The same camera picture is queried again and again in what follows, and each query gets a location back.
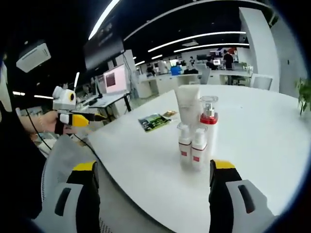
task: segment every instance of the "hand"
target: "hand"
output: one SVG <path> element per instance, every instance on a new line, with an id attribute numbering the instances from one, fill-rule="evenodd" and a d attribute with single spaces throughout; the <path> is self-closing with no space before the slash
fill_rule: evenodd
<path id="1" fill-rule="evenodd" d="M 50 111 L 41 116 L 41 119 L 45 131 L 53 133 L 58 119 L 58 113 L 56 111 Z M 77 131 L 75 129 L 71 129 L 69 125 L 64 125 L 63 134 L 68 133 L 77 133 Z"/>

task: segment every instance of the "black ceiling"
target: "black ceiling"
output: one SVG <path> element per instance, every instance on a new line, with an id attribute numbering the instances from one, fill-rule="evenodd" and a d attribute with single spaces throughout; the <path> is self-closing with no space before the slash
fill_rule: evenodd
<path id="1" fill-rule="evenodd" d="M 83 45 L 97 19 L 110 0 L 53 0 L 28 1 L 16 12 L 18 21 L 7 48 L 9 82 L 15 91 L 51 96 L 60 83 L 73 82 L 76 72 L 84 72 Z M 193 2 L 192 0 L 121 0 L 108 18 L 115 18 L 121 37 L 126 38 L 135 29 L 156 16 Z M 124 42 L 132 49 L 136 61 L 151 57 L 172 55 L 182 48 L 184 41 L 148 53 L 149 49 L 164 43 L 209 32 L 240 31 L 239 6 L 261 9 L 269 20 L 270 9 L 241 1 L 213 1 L 173 12 L 144 27 Z M 16 68 L 21 51 L 39 39 L 46 41 L 52 58 L 29 73 Z M 239 36 L 206 36 L 197 38 L 202 44 L 236 43 Z M 21 107 L 38 105 L 39 99 L 20 97 Z"/>

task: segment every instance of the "white pillar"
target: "white pillar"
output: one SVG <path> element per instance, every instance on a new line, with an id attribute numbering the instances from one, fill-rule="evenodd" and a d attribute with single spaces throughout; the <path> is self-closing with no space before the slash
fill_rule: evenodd
<path id="1" fill-rule="evenodd" d="M 240 7 L 242 27 L 252 53 L 254 73 L 273 76 L 271 91 L 279 92 L 279 63 L 269 25 L 260 10 Z"/>

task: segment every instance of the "green plant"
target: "green plant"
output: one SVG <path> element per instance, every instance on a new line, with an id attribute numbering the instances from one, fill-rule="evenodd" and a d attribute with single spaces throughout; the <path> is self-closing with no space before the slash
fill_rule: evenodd
<path id="1" fill-rule="evenodd" d="M 296 87 L 298 88 L 299 92 L 298 105 L 300 107 L 301 115 L 306 110 L 308 104 L 311 111 L 311 81 L 308 79 L 300 78 L 296 83 Z"/>

